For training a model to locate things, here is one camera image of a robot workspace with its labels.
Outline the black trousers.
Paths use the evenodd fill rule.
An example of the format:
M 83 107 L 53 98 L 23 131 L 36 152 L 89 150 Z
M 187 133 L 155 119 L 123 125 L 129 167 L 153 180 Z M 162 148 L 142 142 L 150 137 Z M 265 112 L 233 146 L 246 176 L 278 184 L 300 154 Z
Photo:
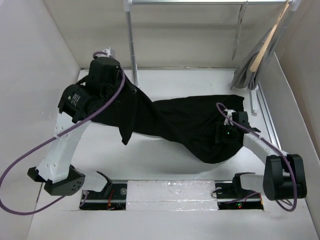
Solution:
M 114 95 L 122 80 L 124 87 L 117 98 L 93 122 L 117 127 L 121 141 L 127 145 L 132 134 L 161 137 L 182 144 L 196 158 L 217 164 L 233 157 L 243 146 L 240 138 L 235 143 L 217 143 L 216 131 L 224 118 L 216 104 L 243 111 L 244 98 L 238 95 L 201 95 L 151 101 L 120 72 L 98 77 L 103 92 Z

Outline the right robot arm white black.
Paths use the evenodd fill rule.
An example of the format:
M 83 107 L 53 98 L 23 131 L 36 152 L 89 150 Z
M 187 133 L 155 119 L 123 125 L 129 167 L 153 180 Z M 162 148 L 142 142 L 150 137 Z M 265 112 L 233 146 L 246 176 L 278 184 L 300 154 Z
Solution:
M 307 196 L 307 183 L 303 159 L 298 154 L 280 150 L 258 134 L 249 125 L 245 111 L 222 110 L 225 118 L 216 126 L 216 142 L 219 144 L 242 143 L 264 164 L 264 172 L 236 173 L 231 191 L 237 197 L 247 193 L 262 193 L 270 201 L 303 199 Z

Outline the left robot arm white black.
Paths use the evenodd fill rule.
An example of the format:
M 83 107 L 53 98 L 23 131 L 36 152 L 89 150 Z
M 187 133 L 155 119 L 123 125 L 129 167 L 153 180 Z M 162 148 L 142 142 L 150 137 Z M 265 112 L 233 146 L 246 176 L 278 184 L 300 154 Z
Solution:
M 27 172 L 33 181 L 44 183 L 44 190 L 51 196 L 91 191 L 104 199 L 111 194 L 112 181 L 105 174 L 80 171 L 72 165 L 72 158 L 91 120 L 116 99 L 125 79 L 114 57 L 101 56 L 91 61 L 88 75 L 63 91 L 48 153 Z

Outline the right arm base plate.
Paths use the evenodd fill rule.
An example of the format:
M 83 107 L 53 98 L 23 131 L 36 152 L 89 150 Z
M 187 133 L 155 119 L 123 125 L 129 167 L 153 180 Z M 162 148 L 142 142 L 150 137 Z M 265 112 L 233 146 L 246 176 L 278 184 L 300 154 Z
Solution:
M 259 193 L 237 189 L 232 181 L 215 181 L 211 196 L 217 200 L 218 210 L 264 210 Z

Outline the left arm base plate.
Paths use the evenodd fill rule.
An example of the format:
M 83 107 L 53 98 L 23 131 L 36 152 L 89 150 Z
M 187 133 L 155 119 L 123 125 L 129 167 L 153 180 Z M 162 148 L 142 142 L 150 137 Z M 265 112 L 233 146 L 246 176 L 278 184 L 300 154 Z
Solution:
M 85 200 L 82 193 L 79 209 L 84 211 L 122 211 L 126 209 L 128 182 L 115 181 L 110 193 L 102 196 L 99 192 L 89 191 Z

